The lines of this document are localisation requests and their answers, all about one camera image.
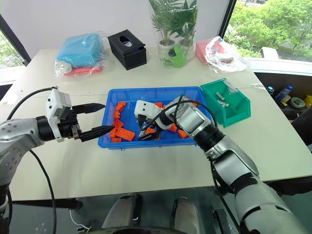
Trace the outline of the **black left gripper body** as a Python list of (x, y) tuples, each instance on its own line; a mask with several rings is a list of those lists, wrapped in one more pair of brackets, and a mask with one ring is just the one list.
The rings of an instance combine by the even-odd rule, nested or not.
[(81, 135), (81, 129), (77, 119), (78, 109), (73, 106), (67, 113), (64, 119), (58, 123), (58, 129), (62, 137), (79, 139)]

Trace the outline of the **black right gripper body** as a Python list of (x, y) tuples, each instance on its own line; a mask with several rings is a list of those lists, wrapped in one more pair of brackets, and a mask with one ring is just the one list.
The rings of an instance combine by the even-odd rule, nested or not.
[(158, 131), (159, 127), (156, 124), (156, 119), (158, 117), (159, 117), (159, 114), (157, 114), (154, 118), (150, 119), (150, 118), (147, 118), (147, 116), (138, 114), (137, 121), (138, 121), (138, 126), (140, 130), (146, 131), (148, 128), (152, 128)]

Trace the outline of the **green plastic bin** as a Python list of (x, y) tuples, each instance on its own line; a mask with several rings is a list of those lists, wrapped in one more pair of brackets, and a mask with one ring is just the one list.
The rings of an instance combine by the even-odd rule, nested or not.
[[(240, 90), (238, 90), (238, 93), (230, 95), (228, 87), (224, 83), (225, 79), (222, 78), (203, 84), (200, 88), (217, 122), (223, 127), (228, 127), (251, 116), (251, 103)], [(219, 92), (225, 98), (224, 102), (228, 103), (229, 107), (221, 107), (221, 101), (218, 100), (219, 97), (216, 92)]]

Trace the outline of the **clear label on green bin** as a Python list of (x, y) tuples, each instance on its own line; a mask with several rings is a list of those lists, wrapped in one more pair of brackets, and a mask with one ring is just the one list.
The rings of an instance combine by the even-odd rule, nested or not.
[(230, 83), (227, 79), (224, 80), (224, 83), (228, 87), (228, 91), (230, 95), (238, 93), (238, 89), (232, 83)]

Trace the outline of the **large orange toy brick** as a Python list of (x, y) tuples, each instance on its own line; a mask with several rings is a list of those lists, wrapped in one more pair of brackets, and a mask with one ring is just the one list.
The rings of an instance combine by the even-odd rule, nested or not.
[(135, 138), (135, 133), (124, 128), (118, 128), (116, 131), (116, 136), (126, 140), (126, 141), (133, 141)]

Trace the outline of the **blue cloth in plastic bag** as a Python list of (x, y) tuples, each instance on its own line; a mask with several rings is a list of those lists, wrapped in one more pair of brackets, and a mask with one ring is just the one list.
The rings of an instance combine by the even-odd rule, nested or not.
[(67, 38), (55, 58), (54, 77), (83, 79), (94, 75), (63, 76), (70, 66), (102, 66), (103, 72), (109, 66), (107, 43), (107, 37), (101, 31)]

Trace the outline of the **black tissue box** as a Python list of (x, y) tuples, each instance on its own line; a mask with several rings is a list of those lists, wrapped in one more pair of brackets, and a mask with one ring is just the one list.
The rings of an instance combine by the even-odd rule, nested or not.
[(111, 51), (126, 70), (147, 63), (145, 44), (128, 29), (108, 37)]

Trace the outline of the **green plastic watering can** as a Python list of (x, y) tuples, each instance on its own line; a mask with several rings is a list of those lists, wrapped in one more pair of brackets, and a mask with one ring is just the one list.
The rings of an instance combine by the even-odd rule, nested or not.
[(180, 68), (194, 56), (194, 43), (189, 46), (175, 44), (171, 48), (160, 53), (160, 61), (163, 66)]

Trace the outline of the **grey rounded robot foot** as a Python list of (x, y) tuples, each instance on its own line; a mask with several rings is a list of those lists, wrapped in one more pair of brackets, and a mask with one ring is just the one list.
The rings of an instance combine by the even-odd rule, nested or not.
[(200, 234), (198, 211), (191, 200), (180, 197), (174, 201), (171, 226), (186, 234)]
[(139, 226), (141, 211), (142, 197), (140, 194), (124, 195), (112, 206), (101, 227)]

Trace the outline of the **red cloth in plastic bag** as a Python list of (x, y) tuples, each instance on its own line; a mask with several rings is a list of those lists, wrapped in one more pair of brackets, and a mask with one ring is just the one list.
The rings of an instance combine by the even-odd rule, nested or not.
[(216, 73), (240, 72), (248, 67), (238, 50), (220, 36), (197, 42), (195, 55)]

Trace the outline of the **potted plant in clear wrap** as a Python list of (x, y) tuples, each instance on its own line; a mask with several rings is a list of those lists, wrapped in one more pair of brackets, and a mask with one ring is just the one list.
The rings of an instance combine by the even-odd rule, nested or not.
[(159, 58), (162, 51), (175, 44), (195, 44), (198, 1), (148, 0)]

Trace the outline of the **blue plastic bottle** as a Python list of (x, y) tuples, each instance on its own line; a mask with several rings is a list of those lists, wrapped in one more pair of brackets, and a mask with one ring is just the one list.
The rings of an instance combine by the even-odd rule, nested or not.
[(291, 85), (283, 88), (274, 98), (274, 100), (276, 102), (280, 102), (285, 96), (287, 96), (291, 90), (293, 89), (293, 87)]

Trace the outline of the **grey round bowl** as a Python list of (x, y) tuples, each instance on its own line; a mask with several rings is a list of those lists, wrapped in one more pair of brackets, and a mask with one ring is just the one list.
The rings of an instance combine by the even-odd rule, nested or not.
[(291, 105), (294, 108), (303, 108), (303, 107), (305, 107), (305, 102), (298, 97), (292, 97), (291, 98)]

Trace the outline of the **dark shape at table side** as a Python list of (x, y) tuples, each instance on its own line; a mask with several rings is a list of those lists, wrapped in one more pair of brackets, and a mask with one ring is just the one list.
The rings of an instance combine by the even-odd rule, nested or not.
[(291, 125), (307, 146), (312, 144), (312, 106), (292, 121)]

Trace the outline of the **black window frame post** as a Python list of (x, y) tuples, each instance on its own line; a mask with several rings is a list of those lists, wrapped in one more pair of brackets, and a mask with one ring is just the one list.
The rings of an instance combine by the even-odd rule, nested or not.
[(4, 36), (8, 39), (13, 48), (18, 52), (18, 54), (22, 58), (22, 64), (27, 67), (27, 65), (31, 62), (31, 58), (28, 55), (26, 49), (24, 48), (21, 41), (18, 39), (16, 34), (10, 28), (8, 23), (5, 21), (3, 16), (0, 14), (0, 31), (4, 34)]
[(236, 2), (237, 2), (237, 0), (229, 0), (229, 4), (226, 8), (225, 16), (224, 16), (224, 19), (222, 21), (222, 24), (221, 24), (221, 27), (219, 30), (219, 34), (218, 34), (221, 38), (224, 38), (224, 36), (225, 36), (225, 33), (227, 30), (228, 24), (230, 22), (232, 13), (234, 11), (234, 7), (236, 5)]

